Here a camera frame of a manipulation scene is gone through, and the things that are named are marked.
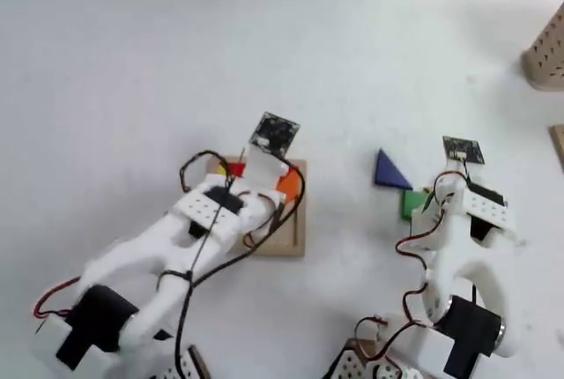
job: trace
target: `white tabletop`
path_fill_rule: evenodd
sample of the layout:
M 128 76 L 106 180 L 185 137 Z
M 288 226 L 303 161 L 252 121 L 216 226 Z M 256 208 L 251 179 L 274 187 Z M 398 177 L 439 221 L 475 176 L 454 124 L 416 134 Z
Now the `white tabletop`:
M 524 342 L 501 372 L 564 370 L 564 174 L 546 131 L 564 95 L 533 91 L 518 62 L 559 4 L 0 0 L 3 377 L 48 377 L 28 352 L 41 291 L 156 220 L 192 153 L 238 154 L 265 110 L 301 124 L 307 254 L 197 289 L 186 333 L 214 377 L 320 377 L 358 318 L 401 309 L 421 271 L 393 251 L 407 225 L 400 192 L 370 185 L 375 152 L 428 185 L 442 135 L 479 140 L 529 241 Z

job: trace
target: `white robotic arm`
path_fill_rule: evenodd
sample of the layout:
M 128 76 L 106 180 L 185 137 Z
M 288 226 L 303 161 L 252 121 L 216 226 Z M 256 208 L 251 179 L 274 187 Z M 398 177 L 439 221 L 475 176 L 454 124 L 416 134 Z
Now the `white robotic arm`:
M 36 333 L 34 354 L 58 377 L 68 379 L 170 374 L 174 339 L 162 328 L 181 307 L 189 286 L 241 236 L 252 232 L 260 242 L 271 233 L 273 222 L 279 227 L 277 215 L 286 195 L 275 188 L 288 171 L 288 162 L 282 160 L 296 131 L 294 123 L 265 114 L 251 138 L 241 178 L 227 184 L 224 175 L 207 175 L 138 237 L 117 243 L 89 262 L 72 310 L 66 318 L 47 317 Z M 253 143 L 256 137 L 262 140 L 260 146 Z M 102 285 L 146 273 L 159 276 L 159 285 L 140 309 Z M 185 337 L 182 352 L 188 347 Z
M 431 234 L 412 245 L 435 251 L 427 263 L 422 293 L 433 325 L 413 326 L 394 340 L 392 351 L 436 377 L 493 377 L 488 357 L 513 355 L 520 341 L 514 213 L 503 197 L 461 175 L 444 175 L 427 203 L 413 211 L 412 234 Z M 453 295 L 456 278 L 470 280 L 484 307 Z M 381 345 L 405 325 L 387 316 Z

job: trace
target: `blue triangle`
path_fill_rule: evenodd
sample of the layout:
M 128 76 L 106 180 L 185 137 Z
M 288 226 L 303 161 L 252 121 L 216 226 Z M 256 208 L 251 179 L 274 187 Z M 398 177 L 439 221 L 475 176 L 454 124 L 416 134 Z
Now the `blue triangle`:
M 412 185 L 405 179 L 383 150 L 380 150 L 376 155 L 374 184 L 400 188 L 401 190 L 413 190 Z

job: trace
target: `green block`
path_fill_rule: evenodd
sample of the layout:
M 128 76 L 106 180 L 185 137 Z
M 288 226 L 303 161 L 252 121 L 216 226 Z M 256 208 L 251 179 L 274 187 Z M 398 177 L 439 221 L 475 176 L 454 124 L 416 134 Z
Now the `green block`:
M 429 194 L 425 191 L 404 191 L 404 197 L 402 198 L 402 218 L 411 220 L 412 210 L 423 205 L 428 197 Z

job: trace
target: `wooden board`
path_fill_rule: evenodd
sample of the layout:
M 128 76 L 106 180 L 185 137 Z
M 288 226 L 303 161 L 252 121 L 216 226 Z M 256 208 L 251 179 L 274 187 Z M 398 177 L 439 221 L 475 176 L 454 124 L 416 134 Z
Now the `wooden board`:
M 237 162 L 239 157 L 227 157 L 229 162 Z M 290 160 L 294 165 L 300 168 L 304 178 L 308 178 L 307 163 L 305 160 Z M 212 159 L 208 162 L 207 172 L 217 173 L 219 163 Z M 291 209 L 291 205 L 285 208 L 282 216 Z M 233 251 L 240 252 L 247 247 L 242 243 L 240 238 L 234 245 Z M 274 257 L 302 257 L 306 252 L 306 196 L 301 201 L 298 211 L 273 235 L 271 236 L 256 252 L 256 256 L 274 256 Z
M 564 125 L 551 126 L 549 130 L 550 135 L 553 138 L 554 147 L 556 147 L 558 157 L 560 157 L 562 169 L 564 169 Z

